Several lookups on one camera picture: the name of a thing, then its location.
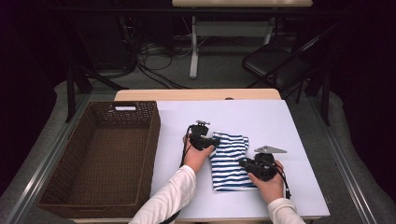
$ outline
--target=white sleeve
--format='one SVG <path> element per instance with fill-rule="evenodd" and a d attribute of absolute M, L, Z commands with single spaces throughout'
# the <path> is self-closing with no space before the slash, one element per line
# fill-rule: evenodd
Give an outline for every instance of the white sleeve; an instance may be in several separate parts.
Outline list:
<path fill-rule="evenodd" d="M 161 223 L 186 206 L 194 196 L 195 172 L 187 165 L 169 179 L 136 213 L 130 224 Z"/>
<path fill-rule="evenodd" d="M 297 208 L 289 199 L 280 198 L 268 204 L 270 218 L 274 224 L 283 223 L 305 223 L 303 219 L 297 215 Z"/>

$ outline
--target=blue and white striped shirt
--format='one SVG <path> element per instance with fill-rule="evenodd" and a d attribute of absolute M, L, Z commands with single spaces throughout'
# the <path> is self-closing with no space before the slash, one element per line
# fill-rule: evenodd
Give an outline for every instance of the blue and white striped shirt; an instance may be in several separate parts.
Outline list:
<path fill-rule="evenodd" d="M 239 160 L 246 159 L 248 138 L 243 135 L 213 133 L 220 144 L 210 154 L 212 164 L 213 189 L 215 191 L 235 191 L 255 189 L 248 178 L 248 173 L 239 165 Z"/>

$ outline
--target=hand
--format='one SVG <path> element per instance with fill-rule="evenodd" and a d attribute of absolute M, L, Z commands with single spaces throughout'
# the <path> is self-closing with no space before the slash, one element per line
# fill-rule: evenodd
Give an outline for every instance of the hand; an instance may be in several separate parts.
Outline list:
<path fill-rule="evenodd" d="M 186 139 L 186 136 L 183 137 L 183 143 L 186 142 L 186 148 L 184 150 L 186 151 L 186 156 L 184 157 L 184 164 L 190 166 L 190 168 L 198 174 L 198 172 L 201 170 L 202 165 L 204 165 L 206 157 L 210 155 L 210 153 L 213 151 L 213 146 L 204 148 L 203 150 L 198 150 L 195 147 L 192 146 L 189 138 Z"/>
<path fill-rule="evenodd" d="M 283 170 L 283 165 L 276 161 L 276 164 L 281 167 Z M 254 174 L 248 173 L 247 174 L 250 180 L 253 182 L 254 185 L 260 191 L 262 198 L 265 200 L 267 204 L 271 203 L 273 200 L 278 198 L 283 198 L 283 179 L 280 174 L 276 174 L 274 178 L 268 181 L 262 181 L 257 178 Z"/>

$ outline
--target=wicker basket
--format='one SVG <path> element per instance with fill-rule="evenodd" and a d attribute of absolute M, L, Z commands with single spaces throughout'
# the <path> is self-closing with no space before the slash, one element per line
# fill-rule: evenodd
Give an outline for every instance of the wicker basket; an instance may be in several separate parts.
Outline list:
<path fill-rule="evenodd" d="M 90 103 L 38 206 L 66 218 L 133 217 L 149 199 L 160 126 L 156 102 Z"/>

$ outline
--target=small gray tool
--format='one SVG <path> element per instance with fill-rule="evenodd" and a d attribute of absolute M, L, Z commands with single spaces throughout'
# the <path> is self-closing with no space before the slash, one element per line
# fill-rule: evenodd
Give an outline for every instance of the small gray tool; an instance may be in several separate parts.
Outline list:
<path fill-rule="evenodd" d="M 287 153 L 287 150 L 283 150 L 283 149 L 279 149 L 276 147 L 268 147 L 268 146 L 264 146 L 264 147 L 259 147 L 254 149 L 255 152 L 260 152 L 260 153 Z"/>

